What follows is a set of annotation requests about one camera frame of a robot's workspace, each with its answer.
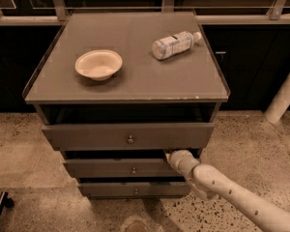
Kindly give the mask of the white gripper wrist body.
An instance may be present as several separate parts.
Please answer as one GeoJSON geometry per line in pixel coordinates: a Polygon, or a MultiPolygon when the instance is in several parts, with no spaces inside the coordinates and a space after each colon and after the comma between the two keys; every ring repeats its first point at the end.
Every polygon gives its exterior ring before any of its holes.
{"type": "Polygon", "coordinates": [[[188,150],[173,150],[165,152],[170,166],[185,178],[193,176],[193,169],[200,163],[188,150]]]}

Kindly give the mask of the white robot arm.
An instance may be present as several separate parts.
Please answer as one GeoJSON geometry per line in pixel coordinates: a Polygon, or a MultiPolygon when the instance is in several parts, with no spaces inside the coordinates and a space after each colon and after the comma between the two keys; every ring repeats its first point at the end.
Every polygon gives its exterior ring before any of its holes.
{"type": "Polygon", "coordinates": [[[166,160],[202,200],[227,200],[264,232],[290,232],[290,213],[233,182],[215,167],[201,163],[188,150],[166,150],[166,160]]]}

